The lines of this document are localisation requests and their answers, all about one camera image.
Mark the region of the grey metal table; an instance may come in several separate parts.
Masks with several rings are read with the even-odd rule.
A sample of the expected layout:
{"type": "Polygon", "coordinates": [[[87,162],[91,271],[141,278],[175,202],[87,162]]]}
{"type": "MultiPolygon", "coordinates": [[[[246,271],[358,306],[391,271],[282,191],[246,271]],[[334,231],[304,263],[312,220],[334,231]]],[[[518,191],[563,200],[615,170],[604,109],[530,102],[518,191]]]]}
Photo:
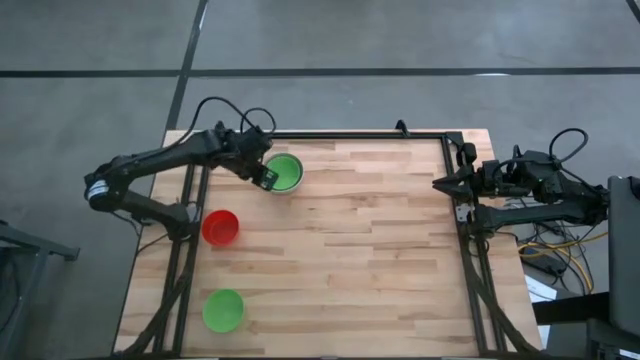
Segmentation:
{"type": "Polygon", "coordinates": [[[0,342],[0,360],[16,360],[15,349],[24,335],[29,306],[40,285],[48,258],[51,255],[58,255],[65,261],[75,261],[80,249],[28,234],[2,221],[0,221],[0,241],[12,244],[13,248],[10,248],[10,251],[20,249],[33,257],[31,269],[24,281],[20,281],[19,275],[14,277],[17,284],[17,299],[6,322],[0,326],[0,338],[5,338],[3,343],[0,342]]]}

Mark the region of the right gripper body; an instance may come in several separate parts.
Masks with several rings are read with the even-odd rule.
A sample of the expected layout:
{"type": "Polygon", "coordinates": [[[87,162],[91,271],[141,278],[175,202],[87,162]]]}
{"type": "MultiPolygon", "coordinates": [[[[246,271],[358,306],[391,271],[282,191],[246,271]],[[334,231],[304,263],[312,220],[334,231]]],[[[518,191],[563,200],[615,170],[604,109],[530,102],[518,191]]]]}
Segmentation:
{"type": "Polygon", "coordinates": [[[506,189],[502,182],[502,170],[498,160],[484,161],[480,166],[469,165],[472,171],[469,186],[473,198],[505,197],[506,189]]]}

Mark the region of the white paper sheet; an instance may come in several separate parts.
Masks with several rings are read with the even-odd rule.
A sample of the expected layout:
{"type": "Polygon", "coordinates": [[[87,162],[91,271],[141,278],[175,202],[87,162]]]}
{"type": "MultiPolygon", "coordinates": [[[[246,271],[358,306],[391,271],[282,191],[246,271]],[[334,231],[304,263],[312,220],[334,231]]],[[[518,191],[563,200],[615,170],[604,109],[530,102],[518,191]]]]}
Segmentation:
{"type": "Polygon", "coordinates": [[[525,276],[525,281],[532,303],[554,301],[557,298],[556,289],[529,276],[525,276]]]}

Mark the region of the black equipment stand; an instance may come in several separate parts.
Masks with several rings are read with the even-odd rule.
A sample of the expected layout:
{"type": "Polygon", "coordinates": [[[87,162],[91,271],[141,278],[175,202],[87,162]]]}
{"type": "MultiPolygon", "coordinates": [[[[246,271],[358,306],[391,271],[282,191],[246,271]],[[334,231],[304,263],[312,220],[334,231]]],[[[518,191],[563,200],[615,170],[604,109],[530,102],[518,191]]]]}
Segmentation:
{"type": "Polygon", "coordinates": [[[585,323],[584,360],[640,360],[640,309],[609,292],[533,304],[538,325],[585,323]]]}

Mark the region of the black mounting bracket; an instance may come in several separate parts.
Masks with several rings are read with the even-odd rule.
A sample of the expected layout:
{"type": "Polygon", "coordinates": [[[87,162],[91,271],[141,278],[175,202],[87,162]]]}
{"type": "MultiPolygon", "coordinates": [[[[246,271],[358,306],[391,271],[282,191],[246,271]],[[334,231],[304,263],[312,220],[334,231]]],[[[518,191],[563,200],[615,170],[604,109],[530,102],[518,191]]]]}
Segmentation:
{"type": "Polygon", "coordinates": [[[472,165],[476,159],[477,151],[473,143],[465,142],[457,148],[456,162],[459,167],[472,165]]]}

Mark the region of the black metal table frame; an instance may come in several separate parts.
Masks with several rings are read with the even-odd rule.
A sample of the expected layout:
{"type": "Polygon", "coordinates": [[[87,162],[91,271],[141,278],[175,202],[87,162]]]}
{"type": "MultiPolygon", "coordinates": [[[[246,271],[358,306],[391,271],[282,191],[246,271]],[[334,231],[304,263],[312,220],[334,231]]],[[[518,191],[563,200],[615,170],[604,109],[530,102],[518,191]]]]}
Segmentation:
{"type": "Polygon", "coordinates": [[[301,159],[300,187],[275,195],[223,169],[177,168],[151,196],[202,199],[240,221],[236,241],[173,246],[158,225],[142,235],[114,350],[119,358],[151,320],[165,278],[193,259],[190,291],[146,356],[202,358],[474,357],[494,349],[486,307],[465,282],[450,199],[431,183],[446,174],[454,134],[440,131],[282,133],[277,153],[301,159]],[[243,322],[209,330],[207,297],[238,292],[243,322]]]}

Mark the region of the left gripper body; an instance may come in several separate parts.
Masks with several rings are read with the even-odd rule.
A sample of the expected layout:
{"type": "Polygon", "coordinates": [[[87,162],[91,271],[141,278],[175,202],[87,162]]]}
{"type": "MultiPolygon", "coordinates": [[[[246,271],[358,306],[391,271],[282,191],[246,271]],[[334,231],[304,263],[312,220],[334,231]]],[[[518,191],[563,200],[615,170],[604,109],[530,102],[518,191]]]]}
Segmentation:
{"type": "Polygon", "coordinates": [[[252,163],[259,164],[260,158],[271,149],[272,136],[256,127],[243,133],[230,132],[227,142],[231,153],[227,169],[234,173],[247,173],[247,166],[252,163]]]}

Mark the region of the grey flat panel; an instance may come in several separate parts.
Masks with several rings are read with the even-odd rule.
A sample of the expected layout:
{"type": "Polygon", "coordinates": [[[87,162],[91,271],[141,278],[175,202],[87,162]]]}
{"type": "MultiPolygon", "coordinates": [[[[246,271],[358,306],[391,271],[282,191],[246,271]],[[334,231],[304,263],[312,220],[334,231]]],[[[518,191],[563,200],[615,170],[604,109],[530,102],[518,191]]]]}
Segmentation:
{"type": "Polygon", "coordinates": [[[611,321],[640,337],[640,178],[611,176],[608,189],[611,321]]]}

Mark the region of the black power brick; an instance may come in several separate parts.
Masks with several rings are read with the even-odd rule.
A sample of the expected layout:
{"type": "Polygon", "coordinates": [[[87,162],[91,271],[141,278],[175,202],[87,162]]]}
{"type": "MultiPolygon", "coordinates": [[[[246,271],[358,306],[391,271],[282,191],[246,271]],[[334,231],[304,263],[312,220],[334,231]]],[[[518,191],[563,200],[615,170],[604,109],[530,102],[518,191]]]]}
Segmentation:
{"type": "Polygon", "coordinates": [[[521,261],[525,265],[555,277],[562,276],[567,269],[566,264],[562,260],[547,255],[522,257],[521,261]]]}

